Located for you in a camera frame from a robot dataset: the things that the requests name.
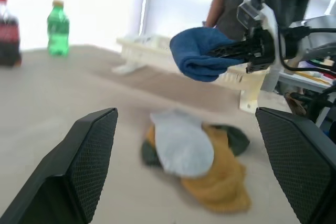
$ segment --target coca-cola bottle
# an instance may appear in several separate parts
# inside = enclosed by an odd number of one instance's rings
[[[0,66],[20,66],[20,35],[18,19],[7,8],[7,0],[0,0]]]

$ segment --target blue cloth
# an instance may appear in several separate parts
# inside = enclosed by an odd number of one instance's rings
[[[176,65],[185,76],[196,81],[212,82],[225,73],[228,67],[243,61],[215,58],[206,53],[233,42],[217,29],[199,27],[185,30],[173,37],[170,50]]]

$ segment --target soda bottle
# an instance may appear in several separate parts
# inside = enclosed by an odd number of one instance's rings
[[[52,11],[48,16],[48,51],[53,56],[67,56],[69,53],[69,19],[63,11],[64,3],[52,2]]]
[[[7,8],[7,0],[0,0],[0,66],[20,66],[19,24]]]

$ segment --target robotic arm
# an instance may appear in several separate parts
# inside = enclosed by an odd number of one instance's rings
[[[280,0],[244,0],[237,19],[246,28],[245,40],[223,45],[209,52],[213,57],[242,59],[248,62],[247,73],[283,65],[291,71],[324,69],[290,68],[284,60],[306,61],[336,55],[336,17],[333,15],[295,22],[285,27],[281,22]]]

